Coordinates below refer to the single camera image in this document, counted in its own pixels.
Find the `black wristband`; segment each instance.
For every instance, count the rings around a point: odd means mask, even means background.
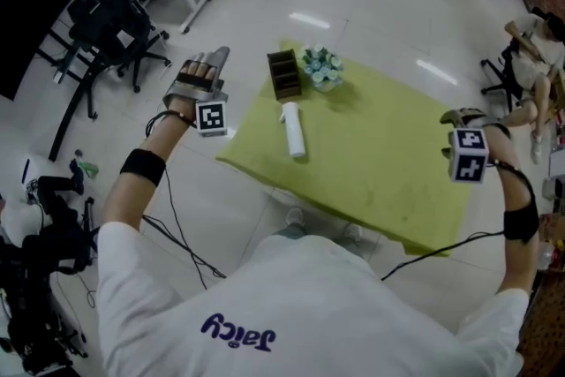
[[[166,163],[158,155],[145,149],[134,149],[120,170],[122,173],[133,173],[151,181],[155,187],[161,182]]]
[[[147,126],[145,128],[145,136],[149,137],[149,135],[151,135],[151,130],[153,129],[155,122],[159,118],[168,117],[169,115],[173,115],[175,117],[178,117],[180,120],[182,120],[189,127],[194,126],[194,122],[191,121],[190,119],[188,119],[185,116],[185,114],[177,112],[176,110],[164,110],[163,112],[159,112],[157,115],[155,115],[153,118],[151,118],[149,120],[149,123],[147,123]]]

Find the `black chair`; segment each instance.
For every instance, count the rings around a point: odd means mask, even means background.
[[[538,7],[534,7],[531,12],[542,19],[546,19],[546,14]],[[480,90],[480,93],[487,94],[496,90],[504,90],[506,93],[506,102],[508,104],[508,113],[514,108],[512,96],[517,98],[519,101],[522,99],[522,93],[524,92],[524,89],[518,84],[518,82],[516,82],[514,70],[512,69],[512,54],[518,52],[519,49],[520,44],[516,39],[513,39],[509,46],[502,51],[502,58],[499,58],[502,70],[494,66],[493,62],[491,62],[488,58],[480,61],[480,65],[483,68],[488,65],[494,71],[494,74],[496,74],[501,80],[500,84],[489,88],[483,88]]]
[[[170,64],[167,57],[148,51],[161,37],[169,39],[169,34],[163,31],[149,39],[155,27],[138,0],[75,0],[69,14],[74,22],[69,35],[83,50],[94,48],[96,59],[104,67],[118,66],[117,73],[123,77],[124,69],[133,63],[135,93],[140,91],[138,76],[142,58]],[[127,47],[118,38],[121,32],[133,38]]]

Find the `white bottle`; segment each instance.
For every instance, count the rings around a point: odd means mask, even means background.
[[[548,270],[554,256],[555,247],[549,242],[539,244],[538,270]]]
[[[287,102],[282,105],[281,122],[286,124],[286,138],[289,142],[289,153],[292,157],[306,155],[302,127],[298,117],[298,104]]]

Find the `yellow-green tablecloth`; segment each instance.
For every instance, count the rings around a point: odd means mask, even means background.
[[[281,49],[301,44],[282,41]],[[423,254],[457,240],[471,187],[454,184],[441,148],[448,108],[372,68],[343,61],[344,84],[322,94],[303,79],[306,157],[292,159],[270,78],[217,156],[260,182]]]

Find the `tiled floor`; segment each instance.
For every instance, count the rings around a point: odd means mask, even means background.
[[[292,12],[326,24],[319,27],[290,19]],[[504,24],[525,13],[525,8],[521,0],[214,0],[187,35],[177,31],[186,14],[182,0],[158,0],[150,13],[171,34],[168,54],[173,66],[166,72],[158,64],[147,67],[140,94],[132,93],[127,78],[101,80],[95,89],[96,100],[103,105],[101,117],[95,124],[76,120],[62,155],[71,156],[72,150],[81,147],[88,160],[101,166],[101,174],[93,182],[99,207],[125,156],[142,141],[145,122],[160,108],[162,94],[183,60],[196,50],[230,46],[230,59],[223,71],[225,89],[230,93],[229,136],[201,139],[189,132],[169,163],[186,239],[200,256],[229,275],[262,238],[283,226],[288,207],[304,205],[292,195],[261,185],[214,160],[267,76],[265,55],[277,50],[281,38],[323,43],[451,107],[475,106],[501,115],[500,98],[480,95],[480,88],[495,80],[481,71],[478,61],[497,57],[509,41]],[[437,77],[416,65],[417,60],[436,66],[452,80]],[[515,130],[515,142],[524,171],[534,186],[540,187],[546,164],[536,167],[531,163],[528,134],[527,127]],[[150,213],[175,230],[168,197],[162,184]],[[309,223],[320,233],[336,235],[345,225],[308,206],[305,209]],[[502,211],[500,183],[496,174],[489,172],[485,183],[473,188],[461,237],[479,230],[500,230]],[[155,262],[164,277],[184,296],[199,293],[200,280],[187,254],[152,229],[146,227],[144,232],[156,244]],[[365,234],[363,252],[377,275],[406,260],[399,244],[372,231]],[[455,251],[451,258],[434,258],[404,268],[387,280],[387,285],[408,304],[455,329],[467,312],[495,292],[503,270],[502,239],[490,238]],[[90,274],[88,283],[94,286],[93,269]],[[205,278],[214,282],[209,272]],[[95,314],[86,305],[80,282],[65,277],[62,283],[81,316],[93,319]],[[90,335],[88,330],[94,322],[83,323],[92,344],[95,332]]]

